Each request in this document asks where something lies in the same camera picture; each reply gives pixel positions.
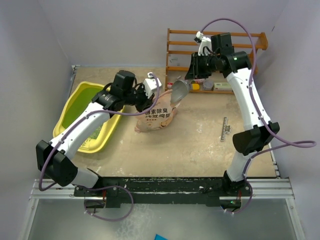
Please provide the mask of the pink cat litter bag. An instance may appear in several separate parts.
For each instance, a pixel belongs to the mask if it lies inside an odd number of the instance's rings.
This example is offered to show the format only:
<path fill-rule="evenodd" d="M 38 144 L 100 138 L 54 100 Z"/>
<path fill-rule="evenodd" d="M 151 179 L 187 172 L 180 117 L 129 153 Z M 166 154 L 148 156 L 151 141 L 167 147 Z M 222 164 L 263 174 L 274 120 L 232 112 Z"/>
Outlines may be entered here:
<path fill-rule="evenodd" d="M 150 131 L 166 128 L 176 116 L 180 102 L 171 103 L 173 91 L 163 92 L 155 105 L 145 115 L 136 116 L 137 123 L 134 128 L 137 133 L 146 133 Z"/>

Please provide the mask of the silver metal scoop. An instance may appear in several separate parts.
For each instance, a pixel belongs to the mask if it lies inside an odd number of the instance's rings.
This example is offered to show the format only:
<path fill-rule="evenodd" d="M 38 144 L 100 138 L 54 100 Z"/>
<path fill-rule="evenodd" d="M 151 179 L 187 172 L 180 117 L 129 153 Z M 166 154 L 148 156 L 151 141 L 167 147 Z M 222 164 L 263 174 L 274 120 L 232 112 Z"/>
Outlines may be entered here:
<path fill-rule="evenodd" d="M 171 87 L 170 102 L 177 103 L 181 101 L 191 90 L 191 80 L 176 80 Z"/>

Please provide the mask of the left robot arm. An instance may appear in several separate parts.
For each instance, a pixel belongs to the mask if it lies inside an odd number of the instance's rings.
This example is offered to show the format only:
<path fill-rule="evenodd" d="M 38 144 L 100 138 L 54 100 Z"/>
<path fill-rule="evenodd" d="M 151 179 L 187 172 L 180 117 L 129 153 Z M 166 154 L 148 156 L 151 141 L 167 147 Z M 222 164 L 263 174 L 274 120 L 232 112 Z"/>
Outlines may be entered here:
<path fill-rule="evenodd" d="M 36 145 L 37 167 L 40 170 L 38 188 L 44 177 L 54 184 L 65 187 L 69 184 L 81 186 L 91 196 L 98 196 L 103 191 L 101 177 L 89 169 L 78 168 L 72 162 L 84 141 L 101 125 L 115 115 L 125 115 L 124 106 L 134 106 L 135 116 L 145 115 L 155 105 L 160 96 L 161 82 L 152 72 L 138 83 L 134 73 L 120 70 L 113 82 L 98 91 L 80 116 L 70 126 L 46 142 L 41 140 Z"/>

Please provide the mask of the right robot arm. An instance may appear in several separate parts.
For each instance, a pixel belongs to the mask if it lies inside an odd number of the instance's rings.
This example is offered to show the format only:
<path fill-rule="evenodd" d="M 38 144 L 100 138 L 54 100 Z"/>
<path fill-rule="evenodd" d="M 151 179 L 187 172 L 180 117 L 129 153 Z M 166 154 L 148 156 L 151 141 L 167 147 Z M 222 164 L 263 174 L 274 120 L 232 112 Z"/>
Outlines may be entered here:
<path fill-rule="evenodd" d="M 242 115 L 244 130 L 232 137 L 235 154 L 225 173 L 228 180 L 222 183 L 223 192 L 233 196 L 240 190 L 239 182 L 245 179 L 249 159 L 269 144 L 280 126 L 264 111 L 252 78 L 250 58 L 244 51 L 235 51 L 230 33 L 207 37 L 198 31 L 194 40 L 199 44 L 198 51 L 191 55 L 185 79 L 206 79 L 214 72 L 223 74 Z"/>

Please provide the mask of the green white box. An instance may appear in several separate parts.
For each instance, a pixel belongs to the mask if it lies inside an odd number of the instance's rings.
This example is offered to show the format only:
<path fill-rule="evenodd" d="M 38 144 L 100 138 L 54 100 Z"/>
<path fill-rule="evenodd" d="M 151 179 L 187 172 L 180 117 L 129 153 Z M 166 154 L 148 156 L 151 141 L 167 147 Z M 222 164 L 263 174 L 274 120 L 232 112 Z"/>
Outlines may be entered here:
<path fill-rule="evenodd" d="M 215 91 L 233 91 L 231 85 L 228 82 L 216 82 L 214 83 L 213 89 Z"/>

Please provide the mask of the yellow green litter box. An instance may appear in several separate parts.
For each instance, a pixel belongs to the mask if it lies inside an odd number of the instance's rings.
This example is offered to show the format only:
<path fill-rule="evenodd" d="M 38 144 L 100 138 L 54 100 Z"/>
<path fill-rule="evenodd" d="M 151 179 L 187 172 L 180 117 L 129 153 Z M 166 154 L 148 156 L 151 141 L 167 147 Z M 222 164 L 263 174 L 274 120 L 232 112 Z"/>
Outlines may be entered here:
<path fill-rule="evenodd" d="M 87 108 L 95 94 L 103 89 L 102 84 L 83 81 L 81 82 L 65 103 L 60 118 L 53 129 L 53 137 L 57 137 L 71 125 Z M 116 129 L 121 115 L 116 114 L 110 120 L 100 125 L 82 143 L 78 151 L 93 154 L 101 151 Z"/>

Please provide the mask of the clear round jar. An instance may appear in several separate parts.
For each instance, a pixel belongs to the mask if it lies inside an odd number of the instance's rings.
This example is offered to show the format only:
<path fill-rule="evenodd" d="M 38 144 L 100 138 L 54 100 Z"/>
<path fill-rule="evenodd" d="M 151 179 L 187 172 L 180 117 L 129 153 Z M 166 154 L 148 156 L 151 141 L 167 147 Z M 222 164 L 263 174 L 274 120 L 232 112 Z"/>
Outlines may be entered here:
<path fill-rule="evenodd" d="M 212 91 L 214 87 L 214 82 L 210 79 L 206 79 L 203 81 L 202 87 L 204 91 Z"/>

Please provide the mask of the grey ruler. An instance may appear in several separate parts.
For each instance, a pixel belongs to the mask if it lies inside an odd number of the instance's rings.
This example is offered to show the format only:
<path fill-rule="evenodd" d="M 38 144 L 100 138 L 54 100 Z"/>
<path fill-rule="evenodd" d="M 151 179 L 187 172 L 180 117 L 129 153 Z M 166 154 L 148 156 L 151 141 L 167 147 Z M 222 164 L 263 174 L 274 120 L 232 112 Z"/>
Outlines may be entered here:
<path fill-rule="evenodd" d="M 228 125 L 228 118 L 225 116 L 223 118 L 220 141 L 224 142 L 226 140 L 226 135 L 231 132 L 231 126 Z"/>

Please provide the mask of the blue object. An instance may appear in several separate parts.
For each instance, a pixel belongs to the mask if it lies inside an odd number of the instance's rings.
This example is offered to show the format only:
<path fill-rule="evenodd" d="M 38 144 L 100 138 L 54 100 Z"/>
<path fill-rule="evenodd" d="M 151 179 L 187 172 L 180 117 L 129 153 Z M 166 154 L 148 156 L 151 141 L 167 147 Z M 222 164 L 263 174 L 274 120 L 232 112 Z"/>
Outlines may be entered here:
<path fill-rule="evenodd" d="M 168 240 L 167 238 L 159 235 L 159 234 L 156 234 L 155 237 L 154 237 L 154 240 Z"/>

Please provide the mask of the black base frame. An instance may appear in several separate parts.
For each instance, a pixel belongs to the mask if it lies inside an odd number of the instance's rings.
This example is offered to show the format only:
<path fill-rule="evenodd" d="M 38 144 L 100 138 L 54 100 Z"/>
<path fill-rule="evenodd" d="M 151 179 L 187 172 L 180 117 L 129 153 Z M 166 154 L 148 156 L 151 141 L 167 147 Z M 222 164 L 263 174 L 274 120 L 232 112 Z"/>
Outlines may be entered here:
<path fill-rule="evenodd" d="M 223 205 L 231 208 L 231 201 L 239 207 L 240 197 L 252 195 L 248 182 L 232 182 L 222 177 L 100 177 L 92 190 L 77 186 L 77 197 L 87 200 L 105 199 L 107 208 L 121 204 L 201 204 L 207 207 Z"/>

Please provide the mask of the aluminium rail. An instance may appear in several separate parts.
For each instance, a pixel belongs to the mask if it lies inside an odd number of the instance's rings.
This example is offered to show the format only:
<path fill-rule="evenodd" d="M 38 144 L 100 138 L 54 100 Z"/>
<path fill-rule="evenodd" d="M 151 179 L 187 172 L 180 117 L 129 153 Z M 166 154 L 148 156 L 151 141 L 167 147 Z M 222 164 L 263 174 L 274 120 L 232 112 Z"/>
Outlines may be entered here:
<path fill-rule="evenodd" d="M 255 199 L 293 199 L 294 192 L 288 178 L 251 178 L 248 180 Z"/>

